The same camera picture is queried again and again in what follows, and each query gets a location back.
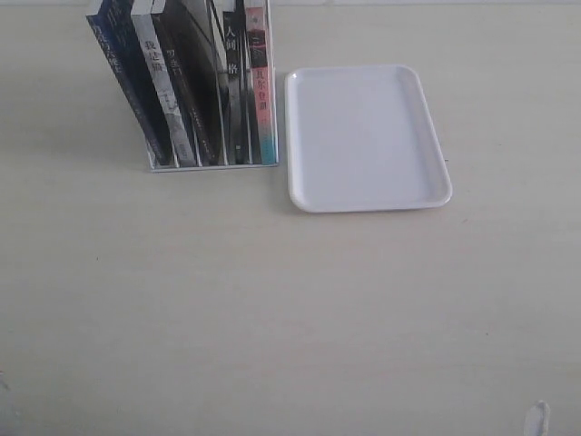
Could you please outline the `white object at bottom edge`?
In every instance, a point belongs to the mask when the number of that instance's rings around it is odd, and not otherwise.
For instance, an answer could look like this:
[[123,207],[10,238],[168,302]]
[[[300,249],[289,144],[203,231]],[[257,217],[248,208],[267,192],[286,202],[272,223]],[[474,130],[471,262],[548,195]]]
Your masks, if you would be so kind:
[[545,401],[537,401],[526,413],[523,425],[523,435],[547,436],[549,418],[549,405]]

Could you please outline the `black brown spine book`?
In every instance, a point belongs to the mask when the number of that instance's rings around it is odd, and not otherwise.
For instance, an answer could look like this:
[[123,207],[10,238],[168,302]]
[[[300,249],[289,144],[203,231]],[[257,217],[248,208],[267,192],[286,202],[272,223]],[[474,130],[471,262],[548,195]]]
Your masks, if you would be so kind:
[[151,15],[182,113],[198,147],[200,166],[222,153],[221,98],[212,52],[213,31],[204,1],[155,1]]

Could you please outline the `blue moon cover book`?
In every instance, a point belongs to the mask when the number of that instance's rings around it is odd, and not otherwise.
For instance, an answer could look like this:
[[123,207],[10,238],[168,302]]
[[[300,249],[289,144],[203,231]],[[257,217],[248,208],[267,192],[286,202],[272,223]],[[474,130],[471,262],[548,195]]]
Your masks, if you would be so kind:
[[86,14],[149,146],[152,166],[173,163],[172,141],[131,19],[132,1],[92,1]]

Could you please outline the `pink teal spine book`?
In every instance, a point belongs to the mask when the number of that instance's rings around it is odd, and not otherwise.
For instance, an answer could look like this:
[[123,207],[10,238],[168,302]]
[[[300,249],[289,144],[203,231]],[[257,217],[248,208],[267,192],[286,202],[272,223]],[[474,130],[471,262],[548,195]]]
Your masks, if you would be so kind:
[[244,12],[261,164],[274,165],[278,162],[278,155],[272,115],[267,1],[245,1]]

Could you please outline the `black white-text spine book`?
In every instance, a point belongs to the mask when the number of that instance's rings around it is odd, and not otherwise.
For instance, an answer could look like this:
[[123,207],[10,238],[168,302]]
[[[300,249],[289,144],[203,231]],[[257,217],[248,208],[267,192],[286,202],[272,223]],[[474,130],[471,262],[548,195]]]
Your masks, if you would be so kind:
[[242,1],[224,1],[222,9],[224,49],[229,85],[229,143],[231,162],[252,163],[249,127],[247,66]]

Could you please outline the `white plastic tray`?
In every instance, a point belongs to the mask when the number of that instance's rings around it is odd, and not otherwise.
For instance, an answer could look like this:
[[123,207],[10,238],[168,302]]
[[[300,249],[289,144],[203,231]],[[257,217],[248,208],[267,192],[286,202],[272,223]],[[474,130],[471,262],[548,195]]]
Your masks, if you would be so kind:
[[307,213],[437,208],[453,188],[419,75],[301,68],[285,81],[289,194]]

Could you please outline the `white grey spine book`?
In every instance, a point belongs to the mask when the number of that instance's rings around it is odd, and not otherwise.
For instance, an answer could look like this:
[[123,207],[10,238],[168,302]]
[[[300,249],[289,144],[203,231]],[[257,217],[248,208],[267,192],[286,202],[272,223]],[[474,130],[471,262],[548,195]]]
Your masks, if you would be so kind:
[[152,7],[153,1],[135,1],[131,19],[169,129],[176,166],[193,167],[197,163],[196,156],[153,25]]

